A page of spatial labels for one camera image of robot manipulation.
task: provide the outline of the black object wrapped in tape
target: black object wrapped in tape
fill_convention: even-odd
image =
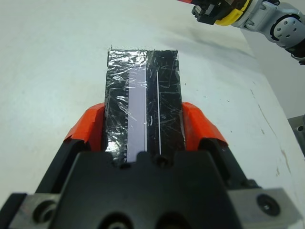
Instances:
[[[117,165],[185,149],[177,51],[109,51],[103,144]]]

